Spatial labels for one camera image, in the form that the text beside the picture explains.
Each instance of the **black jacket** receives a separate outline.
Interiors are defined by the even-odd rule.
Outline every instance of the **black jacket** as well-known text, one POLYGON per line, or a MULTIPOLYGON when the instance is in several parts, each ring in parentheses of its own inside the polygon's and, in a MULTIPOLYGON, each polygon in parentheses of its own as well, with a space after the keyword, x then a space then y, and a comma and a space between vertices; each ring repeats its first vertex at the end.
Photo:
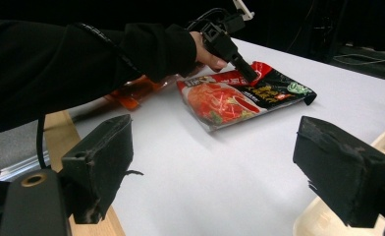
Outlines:
POLYGON ((98 36, 75 25, 0 21, 0 132, 110 93, 145 74, 186 74, 195 44, 176 25, 126 24, 101 30, 137 68, 98 36))

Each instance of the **black sleeve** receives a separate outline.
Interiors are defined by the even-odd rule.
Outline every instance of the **black sleeve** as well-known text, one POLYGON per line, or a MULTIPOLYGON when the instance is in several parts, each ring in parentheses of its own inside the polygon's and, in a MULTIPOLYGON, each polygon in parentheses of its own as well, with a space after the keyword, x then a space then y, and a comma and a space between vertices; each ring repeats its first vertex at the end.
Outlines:
POLYGON ((141 74, 159 81, 193 68, 195 44, 178 26, 101 31, 138 71, 74 25, 0 21, 0 132, 97 99, 141 74))

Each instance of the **wooden board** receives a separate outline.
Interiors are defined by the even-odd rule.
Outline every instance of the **wooden board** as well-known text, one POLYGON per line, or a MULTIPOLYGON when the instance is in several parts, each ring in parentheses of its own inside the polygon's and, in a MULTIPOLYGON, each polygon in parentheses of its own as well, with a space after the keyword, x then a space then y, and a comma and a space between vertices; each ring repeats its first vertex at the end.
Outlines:
MULTIPOLYGON (((68 111, 46 115, 44 136, 52 169, 58 172, 62 169, 61 157, 81 140, 68 111)), ((98 224, 75 224, 71 216, 70 225, 73 236, 125 236, 111 206, 98 224)))

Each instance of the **white tabletop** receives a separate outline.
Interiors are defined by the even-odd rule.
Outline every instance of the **white tabletop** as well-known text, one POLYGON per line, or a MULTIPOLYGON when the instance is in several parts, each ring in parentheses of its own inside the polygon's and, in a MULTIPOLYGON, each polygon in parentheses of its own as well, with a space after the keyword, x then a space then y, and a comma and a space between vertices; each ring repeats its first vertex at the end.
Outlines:
POLYGON ((113 203, 126 235, 290 236, 315 198, 293 163, 301 117, 331 122, 368 144, 385 131, 384 80, 235 42, 247 61, 272 66, 317 98, 211 134, 175 85, 134 112, 104 98, 70 109, 82 138, 108 118, 132 116, 130 169, 144 175, 126 176, 113 203))

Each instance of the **hand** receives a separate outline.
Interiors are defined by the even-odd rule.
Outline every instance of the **hand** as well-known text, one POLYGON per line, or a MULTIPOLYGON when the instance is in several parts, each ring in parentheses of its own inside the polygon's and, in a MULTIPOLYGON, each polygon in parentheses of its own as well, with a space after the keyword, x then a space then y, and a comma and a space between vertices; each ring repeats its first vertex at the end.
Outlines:
POLYGON ((196 74, 200 71, 205 65, 208 66, 212 71, 219 72, 223 68, 227 67, 227 62, 223 59, 211 54, 208 52, 204 43, 202 42, 202 35, 197 31, 191 31, 190 35, 195 41, 196 46, 196 62, 198 63, 197 68, 192 72, 192 74, 196 74))

